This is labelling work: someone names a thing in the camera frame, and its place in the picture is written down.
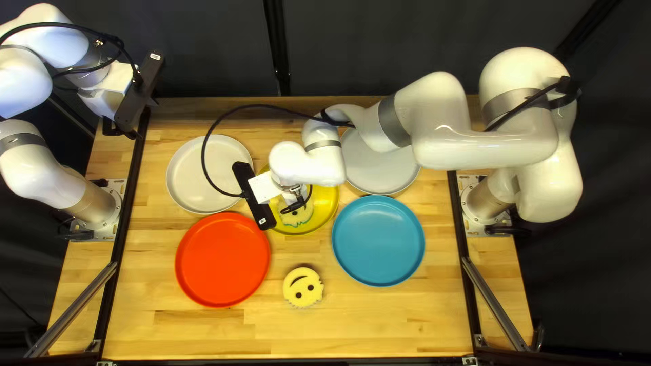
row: yellow sponge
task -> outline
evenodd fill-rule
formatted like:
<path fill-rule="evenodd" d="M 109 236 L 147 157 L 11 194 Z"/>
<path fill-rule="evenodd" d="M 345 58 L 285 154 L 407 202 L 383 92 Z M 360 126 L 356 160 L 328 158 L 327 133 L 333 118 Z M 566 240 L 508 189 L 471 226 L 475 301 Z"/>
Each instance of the yellow sponge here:
<path fill-rule="evenodd" d="M 283 281 L 283 296 L 295 307 L 312 306 L 323 298 L 323 293 L 321 279 L 311 268 L 296 268 Z"/>
<path fill-rule="evenodd" d="M 311 199 L 307 201 L 307 204 L 296 211 L 290 212 L 289 214 L 280 214 L 280 211 L 287 207 L 284 199 L 278 199 L 276 208 L 278 209 L 278 215 L 281 218 L 281 221 L 286 226 L 299 227 L 300 225 L 310 221 L 312 215 L 314 214 L 314 200 Z"/>

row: smiley face sponge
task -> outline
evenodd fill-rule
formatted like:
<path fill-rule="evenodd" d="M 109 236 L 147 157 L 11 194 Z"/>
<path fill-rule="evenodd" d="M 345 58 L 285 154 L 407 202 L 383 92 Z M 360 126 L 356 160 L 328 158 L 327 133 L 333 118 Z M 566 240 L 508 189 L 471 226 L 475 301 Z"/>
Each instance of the smiley face sponge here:
<path fill-rule="evenodd" d="M 292 270 L 283 281 L 283 296 L 293 306 L 314 305 L 323 298 L 324 286 L 319 275 L 307 267 Z"/>

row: orange plate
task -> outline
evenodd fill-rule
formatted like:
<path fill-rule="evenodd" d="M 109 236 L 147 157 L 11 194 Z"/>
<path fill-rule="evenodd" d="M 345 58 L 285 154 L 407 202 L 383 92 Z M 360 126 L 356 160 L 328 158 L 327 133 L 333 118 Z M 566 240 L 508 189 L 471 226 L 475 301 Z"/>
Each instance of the orange plate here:
<path fill-rule="evenodd" d="M 187 231 L 176 250 L 176 280 L 201 305 L 233 306 L 258 289 L 269 261 L 269 242 L 255 222 L 222 212 Z"/>

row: yellow plate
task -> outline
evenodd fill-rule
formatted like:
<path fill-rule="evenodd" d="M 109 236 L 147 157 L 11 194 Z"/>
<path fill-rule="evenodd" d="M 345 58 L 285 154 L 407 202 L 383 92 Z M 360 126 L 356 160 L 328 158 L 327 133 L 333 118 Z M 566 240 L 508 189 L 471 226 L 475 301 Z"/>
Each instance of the yellow plate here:
<path fill-rule="evenodd" d="M 269 165 L 265 165 L 262 170 L 260 170 L 260 173 L 265 173 L 268 170 Z M 273 212 L 273 217 L 276 219 L 276 226 L 273 230 L 285 235 L 306 235 L 317 231 L 335 215 L 337 207 L 339 207 L 339 187 L 321 187 L 313 185 L 310 201 L 314 204 L 314 213 L 308 222 L 302 223 L 298 225 L 298 227 L 285 225 L 281 220 L 280 210 L 278 209 L 278 203 L 281 199 L 283 199 L 281 196 L 277 196 L 269 201 L 269 207 Z"/>

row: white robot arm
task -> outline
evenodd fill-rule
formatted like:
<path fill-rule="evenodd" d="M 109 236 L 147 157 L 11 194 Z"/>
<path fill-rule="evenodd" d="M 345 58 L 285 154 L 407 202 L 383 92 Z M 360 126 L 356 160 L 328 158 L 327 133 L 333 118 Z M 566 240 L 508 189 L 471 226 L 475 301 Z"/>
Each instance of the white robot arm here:
<path fill-rule="evenodd" d="M 37 4 L 0 25 L 0 36 L 41 22 L 71 23 L 56 7 Z M 11 118 L 48 98 L 52 80 L 44 63 L 59 70 L 99 66 L 107 60 L 99 46 L 81 31 L 61 27 L 26 29 L 10 36 L 0 46 L 0 116 Z M 66 77 L 79 87 L 78 95 L 90 110 L 114 119 L 133 72 L 131 65 L 114 61 L 99 70 Z"/>
<path fill-rule="evenodd" d="M 480 77 L 484 118 L 490 125 L 561 76 L 569 76 L 565 67 L 539 49 L 514 48 L 496 55 Z M 550 100 L 561 96 L 555 91 L 547 94 Z M 434 72 L 370 108 L 337 105 L 326 112 L 335 120 L 352 121 L 363 141 L 377 152 L 411 145 L 415 159 L 425 168 L 494 169 L 464 206 L 472 217 L 492 222 L 514 204 L 523 219 L 549 222 L 572 212 L 583 190 L 570 142 L 576 107 L 572 102 L 551 110 L 547 98 L 541 98 L 541 102 L 514 115 L 499 131 L 476 132 L 471 129 L 459 81 L 446 72 Z M 310 120 L 306 125 L 308 132 L 313 130 L 314 122 Z M 330 128 L 329 135 L 319 135 L 321 141 L 339 141 L 333 134 L 336 129 Z M 260 187 L 269 184 L 254 178 L 261 183 L 251 183 L 259 202 L 294 184 L 332 186 L 343 182 L 345 168 L 340 147 L 330 146 L 324 158 L 317 154 L 320 149 L 308 149 L 313 143 L 310 136 L 303 132 L 305 150 L 288 142 L 274 147 L 268 181 L 277 189 L 258 196 L 259 191 L 264 191 Z"/>
<path fill-rule="evenodd" d="M 56 7 L 37 4 L 0 25 L 0 174 L 17 195 L 36 199 L 81 220 L 86 229 L 99 229 L 118 219 L 116 198 L 59 164 L 32 124 L 10 119 L 44 102 L 52 92 L 45 63 L 58 70 L 86 69 L 107 62 L 100 44 L 91 44 L 76 29 L 37 27 L 6 37 L 34 23 L 68 23 Z M 78 95 L 99 116 L 115 113 L 132 85 L 130 64 L 113 61 L 91 72 L 67 74 Z"/>

